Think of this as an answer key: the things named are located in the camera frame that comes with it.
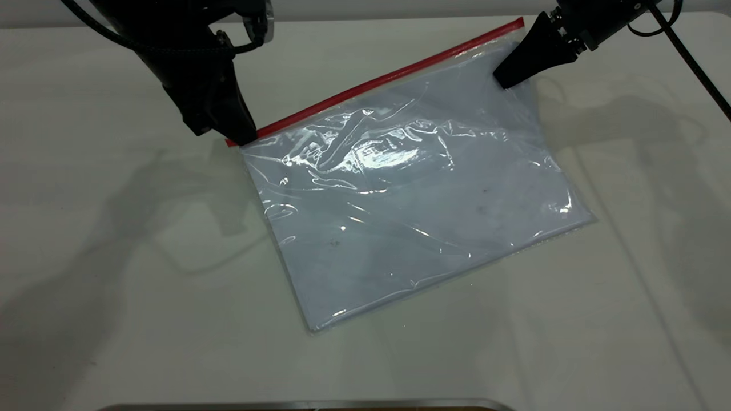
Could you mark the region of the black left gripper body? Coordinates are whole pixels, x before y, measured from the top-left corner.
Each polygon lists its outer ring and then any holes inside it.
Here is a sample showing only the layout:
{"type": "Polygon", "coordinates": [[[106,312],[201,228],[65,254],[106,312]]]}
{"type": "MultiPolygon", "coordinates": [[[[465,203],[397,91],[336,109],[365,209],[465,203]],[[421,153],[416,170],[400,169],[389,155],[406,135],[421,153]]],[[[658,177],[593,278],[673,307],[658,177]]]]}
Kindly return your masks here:
{"type": "MultiPolygon", "coordinates": [[[[146,45],[163,49],[217,49],[230,45],[224,31],[212,31],[209,27],[175,28],[131,27],[130,38],[146,45]]],[[[219,83],[236,81],[231,57],[195,57],[190,54],[157,55],[138,54],[144,65],[154,73],[163,86],[183,87],[201,85],[208,80],[219,83]]]]}

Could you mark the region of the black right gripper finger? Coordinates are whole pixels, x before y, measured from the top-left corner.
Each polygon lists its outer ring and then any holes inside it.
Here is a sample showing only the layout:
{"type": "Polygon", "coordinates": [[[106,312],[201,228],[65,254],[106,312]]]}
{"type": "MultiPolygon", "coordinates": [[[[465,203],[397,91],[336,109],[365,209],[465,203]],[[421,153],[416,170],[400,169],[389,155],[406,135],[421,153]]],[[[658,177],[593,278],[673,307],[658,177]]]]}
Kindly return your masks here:
{"type": "Polygon", "coordinates": [[[564,39],[562,28],[546,11],[540,13],[525,38],[493,71],[499,86],[509,89],[552,67],[575,62],[576,48],[564,39]]]}

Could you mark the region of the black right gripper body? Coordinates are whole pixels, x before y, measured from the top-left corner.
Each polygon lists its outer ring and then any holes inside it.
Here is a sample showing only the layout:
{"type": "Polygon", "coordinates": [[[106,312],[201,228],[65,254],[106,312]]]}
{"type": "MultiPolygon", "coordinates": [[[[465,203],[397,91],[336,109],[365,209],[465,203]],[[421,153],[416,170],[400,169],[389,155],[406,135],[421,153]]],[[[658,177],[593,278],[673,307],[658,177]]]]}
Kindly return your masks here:
{"type": "Polygon", "coordinates": [[[646,11],[642,1],[558,1],[550,16],[561,23],[562,36],[581,54],[597,49],[646,11]]]}

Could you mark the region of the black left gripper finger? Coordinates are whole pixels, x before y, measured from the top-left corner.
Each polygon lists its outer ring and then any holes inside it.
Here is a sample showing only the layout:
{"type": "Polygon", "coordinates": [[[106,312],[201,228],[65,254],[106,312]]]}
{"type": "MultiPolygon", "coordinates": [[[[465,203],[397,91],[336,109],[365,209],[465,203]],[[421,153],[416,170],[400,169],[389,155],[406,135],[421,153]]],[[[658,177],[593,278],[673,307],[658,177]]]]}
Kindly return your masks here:
{"type": "Polygon", "coordinates": [[[204,58],[199,65],[204,72],[199,135],[217,131],[239,146],[256,141],[258,129],[240,92],[233,60],[204,58]]]}
{"type": "Polygon", "coordinates": [[[218,99],[220,86],[217,85],[163,85],[163,90],[180,111],[185,125],[196,136],[212,130],[219,130],[217,120],[212,114],[214,102],[218,99]]]}

